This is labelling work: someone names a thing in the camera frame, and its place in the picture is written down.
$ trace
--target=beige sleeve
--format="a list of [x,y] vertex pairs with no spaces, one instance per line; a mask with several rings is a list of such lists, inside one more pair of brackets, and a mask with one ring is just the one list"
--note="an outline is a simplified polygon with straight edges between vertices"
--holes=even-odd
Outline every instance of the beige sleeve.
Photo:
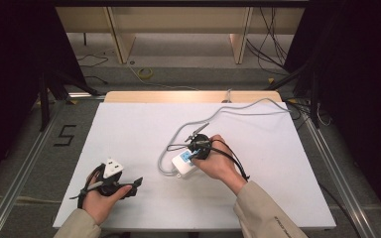
[[55,238],[96,238],[101,229],[94,219],[82,209],[74,210],[59,229]]
[[284,213],[280,206],[253,181],[237,194],[234,205],[245,238],[297,238],[305,233]]

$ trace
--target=gray floor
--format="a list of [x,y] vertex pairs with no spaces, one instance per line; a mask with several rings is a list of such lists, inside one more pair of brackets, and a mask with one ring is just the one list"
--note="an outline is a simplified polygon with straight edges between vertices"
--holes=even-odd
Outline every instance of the gray floor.
[[[69,35],[72,46],[78,57],[88,54],[108,57],[108,61],[96,67],[83,67],[84,75],[98,76],[108,84],[89,77],[88,84],[100,91],[110,90],[175,90],[171,86],[188,86],[200,90],[261,90],[268,84],[268,78],[279,79],[281,76],[260,69],[256,58],[248,52],[243,64],[233,62],[231,46],[223,35],[142,35],[138,36],[129,62],[120,65],[113,53],[110,37],[107,35],[87,35],[88,46],[83,46],[82,34]],[[260,36],[251,36],[259,43]],[[283,37],[283,46],[288,47],[291,37]],[[273,56],[271,46],[265,49]],[[101,59],[88,57],[79,63],[92,65]],[[150,67],[154,76],[148,81],[140,81],[131,69]],[[266,68],[277,70],[271,64],[263,64]],[[69,91],[80,91],[68,86]],[[292,85],[279,90],[282,97],[292,95]],[[79,158],[82,146],[92,124],[95,111],[101,100],[76,100],[62,106],[46,144],[43,147],[19,199],[12,208],[0,237],[53,237],[56,230],[52,227],[58,213],[64,192]],[[8,158],[0,165],[0,198],[6,194],[9,186],[23,165],[30,149],[39,135],[41,123],[40,106],[35,105],[26,118],[17,140],[12,145]],[[341,197],[323,162],[318,147],[308,130],[304,119],[295,120],[298,132],[314,169],[317,180],[324,184],[340,201]],[[66,139],[59,138],[63,125],[75,125],[66,129],[74,135],[70,146],[55,147]],[[321,126],[332,153],[338,161],[343,173],[352,188],[355,197],[365,211],[376,237],[381,237],[381,203],[370,188],[345,147],[344,141],[336,127],[332,124]],[[355,233],[346,217],[335,202],[325,193],[326,201],[335,221],[336,228],[328,231],[306,231],[310,237],[355,237]],[[132,237],[188,237],[186,233],[132,233]],[[201,233],[199,237],[241,237],[234,233]]]

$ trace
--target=floor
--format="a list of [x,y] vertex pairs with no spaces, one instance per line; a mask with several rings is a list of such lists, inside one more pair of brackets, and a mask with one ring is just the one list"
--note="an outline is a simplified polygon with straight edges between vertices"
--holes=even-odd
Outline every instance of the floor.
[[[245,51],[243,64],[235,64],[231,46],[226,35],[138,35],[128,63],[119,64],[113,51],[111,37],[105,34],[87,34],[87,45],[83,44],[83,34],[68,34],[72,47],[79,59],[78,62],[87,83],[99,91],[109,90],[174,90],[172,87],[191,87],[201,90],[261,90],[269,80],[279,80],[284,73],[272,63],[262,62]],[[255,46],[260,46],[264,36],[250,36]],[[291,36],[280,36],[280,44],[287,51]],[[274,60],[279,60],[271,41],[263,51]],[[132,70],[151,68],[154,76],[143,81],[135,76]],[[70,92],[81,92],[73,86],[66,87]],[[291,84],[279,89],[283,98],[292,96]],[[18,198],[10,207],[5,222],[0,227],[0,237],[53,237],[56,229],[53,221],[58,214],[59,206],[75,168],[76,161],[86,140],[92,124],[93,115],[101,98],[73,99],[69,103],[51,100],[53,124],[49,134],[39,133],[41,123],[40,106],[32,107],[26,118],[18,139],[14,142],[8,158],[0,165],[0,204],[3,197],[12,187],[20,168],[29,158],[34,162],[20,184]],[[320,133],[324,136],[334,160],[337,162],[346,183],[352,191],[355,201],[370,224],[368,236],[381,237],[381,203],[370,188],[366,178],[352,161],[345,147],[343,138],[337,128],[330,124],[325,126],[328,118],[323,117]],[[328,169],[323,152],[318,149],[309,120],[300,117],[294,120],[304,149],[311,162],[317,180],[330,194],[340,202],[346,198],[340,195],[340,188]],[[58,147],[55,144],[65,143],[66,139],[59,134],[65,125],[65,132],[74,135],[69,146]],[[38,138],[43,143],[38,145]],[[39,148],[37,155],[32,155],[32,148]],[[310,237],[356,237],[353,226],[344,216],[335,201],[324,191],[329,209],[337,223],[332,230],[310,230]],[[112,231],[103,231],[102,235]],[[137,233],[132,237],[188,237],[187,233]],[[241,237],[236,232],[203,232],[199,237]]]

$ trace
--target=gray carpet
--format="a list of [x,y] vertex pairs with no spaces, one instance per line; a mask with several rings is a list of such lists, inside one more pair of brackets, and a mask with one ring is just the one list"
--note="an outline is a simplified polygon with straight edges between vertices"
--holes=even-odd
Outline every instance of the gray carpet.
[[[191,86],[201,90],[261,90],[268,85],[272,74],[261,69],[218,69],[218,68],[153,68],[154,77],[148,82],[168,86]],[[95,78],[88,78],[88,84],[99,91],[110,90],[172,90],[171,88],[144,84],[127,67],[83,68],[84,75],[94,75],[107,80],[103,84]],[[79,91],[67,86],[69,91]],[[292,85],[280,89],[282,97],[292,95]],[[70,181],[76,162],[92,124],[97,100],[79,100],[76,104],[63,107],[53,131],[31,171],[21,196],[39,199],[40,202],[20,200],[12,209],[0,237],[53,237],[56,230],[52,227],[60,202]],[[0,165],[0,196],[4,195],[16,172],[27,157],[40,129],[40,108],[36,105],[26,118],[18,139],[14,142],[8,158]],[[310,135],[304,119],[296,120],[299,135],[317,180],[324,184],[340,201],[338,191],[320,156],[317,146]],[[64,125],[75,125],[65,131],[74,135],[70,146],[55,147],[57,143],[67,142],[59,138]],[[367,180],[355,163],[335,126],[322,126],[321,131],[330,145],[338,163],[342,167],[360,204],[372,222],[377,237],[381,237],[381,203],[371,190]],[[328,231],[306,231],[310,237],[355,237],[355,233],[335,202],[325,193],[331,213],[337,226]],[[186,233],[132,233],[132,237],[188,237]],[[201,233],[199,237],[241,237],[236,233]]]

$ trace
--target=person's right hand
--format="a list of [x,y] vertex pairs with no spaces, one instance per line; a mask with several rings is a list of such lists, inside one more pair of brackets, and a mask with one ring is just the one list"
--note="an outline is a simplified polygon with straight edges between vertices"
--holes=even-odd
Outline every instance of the person's right hand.
[[[220,135],[211,137],[210,141],[212,142],[212,148],[232,156],[231,151],[225,145],[225,141]],[[237,172],[234,163],[214,150],[209,152],[205,160],[192,159],[191,161],[211,178],[223,181],[236,195],[246,183],[243,176]]]

